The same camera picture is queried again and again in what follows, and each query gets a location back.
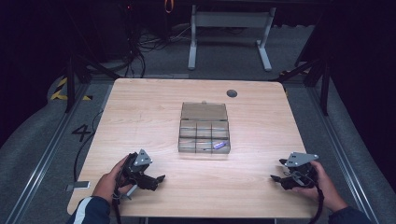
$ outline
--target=yellow and black tape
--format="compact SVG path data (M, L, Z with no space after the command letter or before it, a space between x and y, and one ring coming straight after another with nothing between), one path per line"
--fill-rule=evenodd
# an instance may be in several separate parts
M64 88L64 85L67 83L67 77L63 77L56 87L54 93L51 95L51 100L67 100L67 95L61 95L61 91ZM82 100L92 100L93 96L85 95Z

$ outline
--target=transparent storage box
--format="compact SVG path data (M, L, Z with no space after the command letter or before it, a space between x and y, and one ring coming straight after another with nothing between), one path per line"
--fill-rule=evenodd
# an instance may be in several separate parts
M230 132L225 104L183 103L179 152L228 154Z

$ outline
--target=blue sleeve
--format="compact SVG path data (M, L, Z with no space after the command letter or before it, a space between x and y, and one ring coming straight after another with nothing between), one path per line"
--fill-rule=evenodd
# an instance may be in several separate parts
M78 208L67 220L66 224L72 223L110 223L110 204L101 197L88 197L78 204Z
M370 219L363 212L348 206L329 216L329 224L371 224Z

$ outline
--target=wooden table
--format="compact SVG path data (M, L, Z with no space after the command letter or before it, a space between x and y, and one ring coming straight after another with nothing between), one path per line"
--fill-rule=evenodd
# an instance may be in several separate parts
M226 104L230 154L178 152L182 103L202 101ZM73 213L103 174L140 148L153 159L145 174L166 178L156 191L138 189L131 201L122 201L122 216L312 217L317 210L270 177L283 176L279 159L305 152L279 83L118 79L79 176L92 186L75 190L67 211Z

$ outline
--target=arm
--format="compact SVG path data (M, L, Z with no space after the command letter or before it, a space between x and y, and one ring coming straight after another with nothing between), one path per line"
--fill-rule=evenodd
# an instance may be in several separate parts
M116 187L116 178L122 169L122 165L125 163L127 157L124 157L119 161L110 173L103 175L91 197L83 199L78 204L78 208L74 214L66 222L69 223L109 223L110 218L110 205L113 200L113 192ZM131 185L125 186L120 192L125 193Z
M326 174L323 166L317 161L311 161L312 166L318 172L318 185L323 191L324 202L323 205L332 211L329 216L330 224L341 223L371 223L371 221L361 211L356 210L347 205L344 199L339 195L334 183ZM318 191L313 189L293 188L294 192L311 198L314 201L318 200Z

